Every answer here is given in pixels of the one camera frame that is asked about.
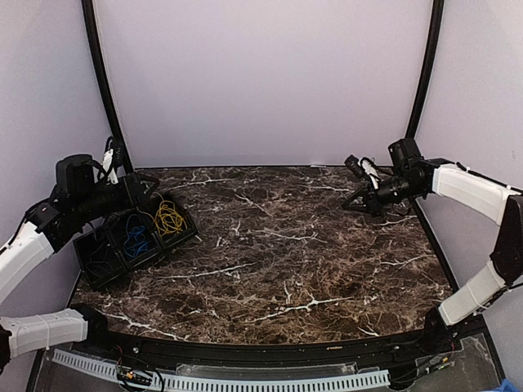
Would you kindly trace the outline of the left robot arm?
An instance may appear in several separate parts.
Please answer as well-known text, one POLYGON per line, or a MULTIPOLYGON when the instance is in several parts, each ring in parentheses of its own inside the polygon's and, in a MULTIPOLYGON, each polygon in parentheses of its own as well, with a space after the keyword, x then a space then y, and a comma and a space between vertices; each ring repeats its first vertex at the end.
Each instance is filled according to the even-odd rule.
MULTIPOLYGON (((51 195, 25 212, 16 232, 1 248, 1 298, 6 300, 85 225, 147 203, 158 186, 158 179, 139 172, 117 176, 110 157, 102 163, 89 154, 60 160, 51 195)), ((115 339, 106 327, 106 317, 89 305, 27 317, 3 316, 1 365, 28 352, 80 341, 98 356, 110 355, 115 339)))

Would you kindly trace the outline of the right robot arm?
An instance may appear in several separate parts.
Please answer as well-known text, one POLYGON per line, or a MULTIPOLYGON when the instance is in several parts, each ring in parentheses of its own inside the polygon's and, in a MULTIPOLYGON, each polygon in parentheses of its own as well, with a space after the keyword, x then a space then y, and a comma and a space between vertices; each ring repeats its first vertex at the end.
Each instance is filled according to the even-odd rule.
POLYGON ((522 191, 446 158, 425 158, 416 141, 388 147, 391 170, 349 156, 346 167, 363 181, 345 210, 380 216, 409 200, 458 288, 429 310, 417 347, 434 354, 472 317, 522 284, 522 191))

